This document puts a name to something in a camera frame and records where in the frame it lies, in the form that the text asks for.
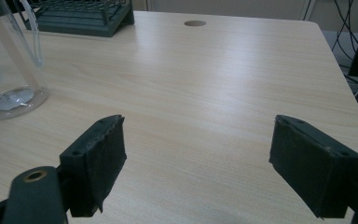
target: round hole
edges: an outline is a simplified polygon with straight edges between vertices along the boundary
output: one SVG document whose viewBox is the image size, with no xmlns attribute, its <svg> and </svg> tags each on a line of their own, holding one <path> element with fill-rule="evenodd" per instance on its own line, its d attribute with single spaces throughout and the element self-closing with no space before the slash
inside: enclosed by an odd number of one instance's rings
<svg viewBox="0 0 358 224">
<path fill-rule="evenodd" d="M 205 21 L 186 21 L 185 22 L 186 26 L 203 26 L 205 24 L 206 24 Z"/>
<path fill-rule="evenodd" d="M 30 174 L 28 174 L 26 177 L 24 177 L 24 181 L 25 182 L 34 182 L 34 181 L 38 181 L 40 179 L 42 179 L 43 177 L 45 177 L 48 173 L 44 170 L 40 170 L 40 171 L 34 171 Z"/>
</svg>

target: dish rack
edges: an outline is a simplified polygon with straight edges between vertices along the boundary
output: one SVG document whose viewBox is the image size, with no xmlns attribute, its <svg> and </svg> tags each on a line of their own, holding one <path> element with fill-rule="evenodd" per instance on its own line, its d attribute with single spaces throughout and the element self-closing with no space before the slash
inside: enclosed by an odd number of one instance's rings
<svg viewBox="0 0 358 224">
<path fill-rule="evenodd" d="M 132 1 L 28 0 L 40 31 L 73 35 L 112 36 L 122 24 L 134 24 Z M 21 12 L 19 0 L 14 5 Z M 31 24 L 20 13 L 28 30 Z"/>
</svg>

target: wooden table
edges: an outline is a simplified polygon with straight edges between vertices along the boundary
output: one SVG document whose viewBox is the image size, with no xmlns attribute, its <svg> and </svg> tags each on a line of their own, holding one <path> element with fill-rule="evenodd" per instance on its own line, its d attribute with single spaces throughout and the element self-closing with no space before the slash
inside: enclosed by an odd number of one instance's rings
<svg viewBox="0 0 358 224">
<path fill-rule="evenodd" d="M 277 114 L 358 152 L 358 105 L 316 24 L 135 21 L 112 38 L 42 35 L 51 95 L 0 121 L 0 201 L 16 175 L 59 165 L 94 121 L 122 114 L 128 159 L 104 212 L 70 223 L 350 223 L 351 211 L 317 219 L 269 163 Z"/>
</svg>

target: table surface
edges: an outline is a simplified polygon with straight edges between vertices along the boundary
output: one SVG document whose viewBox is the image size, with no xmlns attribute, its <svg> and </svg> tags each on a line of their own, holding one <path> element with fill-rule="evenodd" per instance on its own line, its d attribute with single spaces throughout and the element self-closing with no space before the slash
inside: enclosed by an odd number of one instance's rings
<svg viewBox="0 0 358 224">
<path fill-rule="evenodd" d="M 206 25 L 184 25 L 193 20 Z M 316 24 L 156 12 L 135 22 L 112 38 L 42 34 L 51 95 L 0 121 L 0 201 L 16 175 L 59 165 L 94 121 L 121 114 L 128 159 L 103 213 L 70 223 L 350 223 L 351 210 L 316 218 L 269 163 L 277 114 L 358 152 L 358 105 Z"/>
</svg>

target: clear plastic pitcher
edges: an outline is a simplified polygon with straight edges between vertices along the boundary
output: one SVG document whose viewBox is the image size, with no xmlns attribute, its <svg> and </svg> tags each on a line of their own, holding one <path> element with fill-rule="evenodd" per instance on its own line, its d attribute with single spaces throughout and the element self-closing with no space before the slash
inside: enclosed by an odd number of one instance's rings
<svg viewBox="0 0 358 224">
<path fill-rule="evenodd" d="M 19 25 L 0 0 L 0 119 L 25 114 L 48 99 L 48 89 L 41 79 L 41 50 L 34 13 L 26 0 L 19 0 L 28 14 L 33 34 L 29 47 Z"/>
</svg>

